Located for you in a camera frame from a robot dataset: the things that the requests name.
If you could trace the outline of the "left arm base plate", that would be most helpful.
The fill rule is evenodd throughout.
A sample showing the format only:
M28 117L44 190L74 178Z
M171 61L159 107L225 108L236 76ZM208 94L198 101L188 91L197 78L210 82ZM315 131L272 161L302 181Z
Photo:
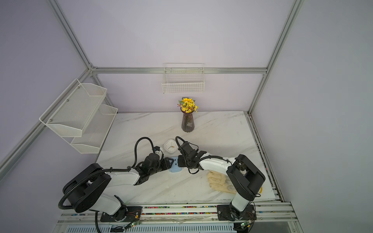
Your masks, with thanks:
M103 213L100 222L132 222L140 218L142 206L123 206L113 215Z

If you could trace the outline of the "cream work glove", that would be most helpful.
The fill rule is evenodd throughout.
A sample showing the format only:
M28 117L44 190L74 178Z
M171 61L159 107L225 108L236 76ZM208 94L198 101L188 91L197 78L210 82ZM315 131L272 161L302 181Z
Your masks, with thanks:
M207 174L207 181L209 182L209 186L216 191L230 194L237 193L233 183L230 181L227 175L210 171Z

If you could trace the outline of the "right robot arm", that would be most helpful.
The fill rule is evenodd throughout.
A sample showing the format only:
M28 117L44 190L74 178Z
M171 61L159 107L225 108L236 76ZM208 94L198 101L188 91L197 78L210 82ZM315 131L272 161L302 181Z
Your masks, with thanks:
M236 158L225 158L211 155L206 151L194 149L193 144L176 138L176 144L181 155L179 166L189 170L207 170L213 174L214 179L219 179L220 188L227 188L227 179L236 191L229 208L232 212L243 213L249 204L259 197L259 191L266 181L265 175L245 155L240 154Z

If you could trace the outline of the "white two-tier mesh shelf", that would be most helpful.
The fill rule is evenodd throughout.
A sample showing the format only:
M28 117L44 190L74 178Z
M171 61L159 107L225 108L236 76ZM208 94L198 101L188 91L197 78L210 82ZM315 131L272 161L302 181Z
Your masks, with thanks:
M106 96L106 88L76 79L39 121L80 154L98 154L118 113Z

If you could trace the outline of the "light blue alarm clock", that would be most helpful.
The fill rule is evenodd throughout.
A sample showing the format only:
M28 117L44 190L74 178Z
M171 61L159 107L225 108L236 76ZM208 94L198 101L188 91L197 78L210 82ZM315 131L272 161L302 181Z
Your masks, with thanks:
M169 172L170 173L181 172L183 170L183 168L179 167L178 156L172 157L172 159L173 159L173 163L172 163L171 167L169 168Z

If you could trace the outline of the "yellow flower bouquet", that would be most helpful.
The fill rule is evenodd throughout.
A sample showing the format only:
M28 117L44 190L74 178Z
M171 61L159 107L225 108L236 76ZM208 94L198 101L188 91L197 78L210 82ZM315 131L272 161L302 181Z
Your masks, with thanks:
M182 98L179 101L178 106L180 107L180 110L186 114L197 112L199 109L192 98Z

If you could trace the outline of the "aluminium front rail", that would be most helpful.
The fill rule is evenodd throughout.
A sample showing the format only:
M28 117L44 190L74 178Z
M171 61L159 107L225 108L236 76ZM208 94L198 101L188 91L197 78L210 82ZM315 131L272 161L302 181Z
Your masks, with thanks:
M220 220L218 205L143 205L135 221L101 222L102 214L76 214L66 210L55 233L301 233L303 229L290 203L259 202L246 220Z

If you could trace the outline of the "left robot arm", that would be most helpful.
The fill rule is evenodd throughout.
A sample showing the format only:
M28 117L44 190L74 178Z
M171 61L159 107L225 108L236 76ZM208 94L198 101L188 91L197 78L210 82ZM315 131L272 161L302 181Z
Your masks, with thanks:
M87 210L114 215L125 212L126 204L117 195L105 190L115 186L136 186L148 181L150 176L172 167L174 159L149 154L145 161L126 169L104 169L99 164L89 165L63 188L64 196L58 203L62 210L73 209L77 213Z

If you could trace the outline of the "aluminium frame profile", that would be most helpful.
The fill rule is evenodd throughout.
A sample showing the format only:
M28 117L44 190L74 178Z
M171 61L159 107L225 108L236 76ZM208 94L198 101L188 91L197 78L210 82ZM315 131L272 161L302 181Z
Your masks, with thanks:
M185 82L194 74L268 74L269 68L209 68L203 63L165 63L162 67L92 66L58 1L1 1L1 161L14 158L15 140L31 133L34 116L63 81L79 69L96 74L162 74Z

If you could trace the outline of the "dark glass vase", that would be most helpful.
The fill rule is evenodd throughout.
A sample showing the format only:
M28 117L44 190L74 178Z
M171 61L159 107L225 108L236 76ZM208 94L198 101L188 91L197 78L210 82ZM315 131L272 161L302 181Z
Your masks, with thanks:
M186 133L190 133L194 130L195 124L194 124L194 118L193 118L193 111L192 112L186 112L181 109L183 113L183 118L182 118L182 130Z

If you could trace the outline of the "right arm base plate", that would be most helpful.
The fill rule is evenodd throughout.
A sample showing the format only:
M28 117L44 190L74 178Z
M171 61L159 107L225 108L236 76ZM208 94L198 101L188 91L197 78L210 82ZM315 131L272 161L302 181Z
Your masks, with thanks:
M217 216L219 221L256 220L256 212L253 205L247 205L243 211L239 211L232 205L218 205Z

